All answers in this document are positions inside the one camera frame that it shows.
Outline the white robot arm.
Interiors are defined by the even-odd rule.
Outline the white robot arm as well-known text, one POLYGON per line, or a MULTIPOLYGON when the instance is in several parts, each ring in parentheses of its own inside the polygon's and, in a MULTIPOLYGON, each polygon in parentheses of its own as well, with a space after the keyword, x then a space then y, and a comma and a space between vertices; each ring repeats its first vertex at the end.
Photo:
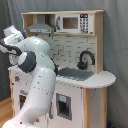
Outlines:
POLYGON ((33 81, 20 112, 2 128, 41 128, 34 122, 49 111, 57 76, 56 65, 49 57, 50 46, 39 37, 26 37, 14 26, 5 28, 4 35, 0 51, 17 56, 17 68, 30 74, 33 81))

